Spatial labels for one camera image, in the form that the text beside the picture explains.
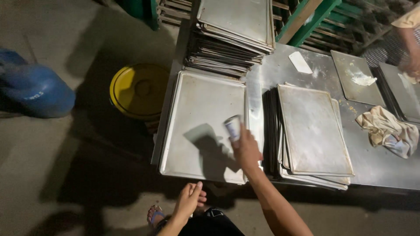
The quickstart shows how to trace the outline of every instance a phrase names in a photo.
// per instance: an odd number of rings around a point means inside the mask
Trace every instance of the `stack of baking trays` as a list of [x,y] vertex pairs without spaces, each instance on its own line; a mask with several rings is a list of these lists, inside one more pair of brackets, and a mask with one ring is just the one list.
[[420,126],[420,84],[412,84],[396,66],[385,63],[374,72],[386,108],[400,121]]
[[275,50],[272,0],[201,0],[192,16],[187,67],[242,77]]
[[282,182],[347,190],[354,176],[339,104],[325,91],[278,84],[265,92],[264,166]]

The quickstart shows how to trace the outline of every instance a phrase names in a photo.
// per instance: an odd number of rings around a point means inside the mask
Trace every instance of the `flip-flop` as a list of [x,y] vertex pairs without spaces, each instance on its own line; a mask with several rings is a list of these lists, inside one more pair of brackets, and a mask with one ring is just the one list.
[[151,227],[153,227],[153,223],[154,223],[154,221],[155,221],[155,216],[157,216],[157,215],[161,215],[161,216],[163,216],[163,218],[165,218],[166,217],[166,215],[162,212],[163,210],[162,210],[162,208],[160,207],[160,206],[153,206],[153,208],[155,209],[155,212],[153,213],[153,216],[152,216],[152,219],[150,220],[150,222],[149,222],[149,225],[151,226]]

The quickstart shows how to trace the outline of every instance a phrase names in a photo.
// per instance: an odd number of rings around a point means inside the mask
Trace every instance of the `blue container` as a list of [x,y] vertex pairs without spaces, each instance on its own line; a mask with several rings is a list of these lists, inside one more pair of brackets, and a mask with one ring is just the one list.
[[29,65],[16,52],[0,49],[0,92],[39,118],[63,117],[70,113],[76,96],[51,69]]

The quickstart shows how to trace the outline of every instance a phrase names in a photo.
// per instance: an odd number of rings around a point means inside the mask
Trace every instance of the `dirty cloth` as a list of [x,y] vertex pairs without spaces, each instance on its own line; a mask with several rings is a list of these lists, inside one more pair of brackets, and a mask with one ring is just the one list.
[[356,118],[357,123],[369,130],[372,146],[385,146],[391,152],[407,159],[417,149],[419,131],[415,125],[401,122],[381,106],[373,107]]

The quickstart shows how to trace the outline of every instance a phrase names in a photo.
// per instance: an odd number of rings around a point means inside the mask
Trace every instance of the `person's left hand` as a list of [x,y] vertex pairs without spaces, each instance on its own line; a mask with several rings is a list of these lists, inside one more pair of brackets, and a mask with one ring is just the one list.
[[204,206],[204,203],[207,201],[207,193],[202,191],[202,188],[203,183],[201,181],[197,184],[187,184],[179,194],[172,217],[185,225],[195,209]]

